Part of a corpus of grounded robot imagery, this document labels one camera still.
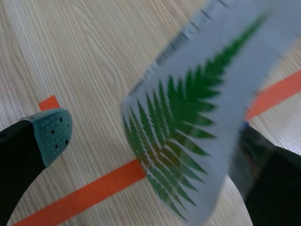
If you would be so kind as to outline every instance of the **orange floor stripe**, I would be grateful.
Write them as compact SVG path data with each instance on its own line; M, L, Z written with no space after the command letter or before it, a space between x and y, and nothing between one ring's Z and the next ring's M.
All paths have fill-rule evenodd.
M252 119L299 91L301 91L301 71L262 91L246 118ZM55 96L43 102L40 104L41 110L59 106ZM139 163L133 160L13 226L56 226L144 177L145 174Z
M41 103L39 103L39 107L41 111L49 110L52 108L59 108L60 105L54 95L47 98L46 100L43 100Z
M246 115L249 120L301 91L301 71L268 87L255 99Z
M145 174L139 163L133 160L19 221L14 226L56 226L144 177Z

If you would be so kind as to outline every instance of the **wood grain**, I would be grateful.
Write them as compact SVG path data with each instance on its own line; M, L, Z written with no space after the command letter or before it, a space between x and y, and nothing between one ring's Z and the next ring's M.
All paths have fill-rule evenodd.
M120 122L122 98L204 0L0 0L0 129L55 95L74 121L72 141L30 186L9 224L134 158ZM301 44L263 88L296 72ZM277 145L298 151L299 94L252 120ZM146 179L64 226L180 226ZM229 178L207 226L250 226Z

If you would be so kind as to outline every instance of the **fern print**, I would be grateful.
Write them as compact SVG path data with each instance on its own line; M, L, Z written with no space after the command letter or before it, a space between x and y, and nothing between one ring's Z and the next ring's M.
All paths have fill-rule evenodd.
M218 87L227 66L263 21L264 17L258 18L213 59L189 70L184 79L175 82L170 75L167 87L159 82L152 98L146 94L147 109L137 101L139 119L132 109L128 121L123 116L127 140L156 195L183 220L177 206L186 211L183 202L195 205L184 188L198 192L188 178L204 183L201 175L207 173L188 152L210 158L190 137L215 139L206 132L214 122L202 113L216 109L210 99L220 95Z

